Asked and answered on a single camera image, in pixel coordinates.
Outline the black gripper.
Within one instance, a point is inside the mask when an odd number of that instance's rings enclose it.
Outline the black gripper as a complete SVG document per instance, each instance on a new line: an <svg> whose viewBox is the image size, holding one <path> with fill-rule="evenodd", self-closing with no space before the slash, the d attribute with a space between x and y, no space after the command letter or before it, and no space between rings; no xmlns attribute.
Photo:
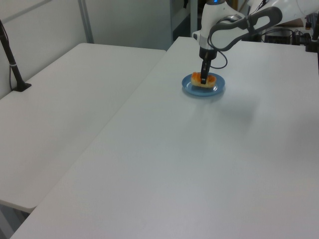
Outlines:
<svg viewBox="0 0 319 239"><path fill-rule="evenodd" d="M207 75L211 68L211 61L217 56L217 50L215 49L205 49L200 47L199 57L203 60L200 72L201 84L206 84Z"/></svg>

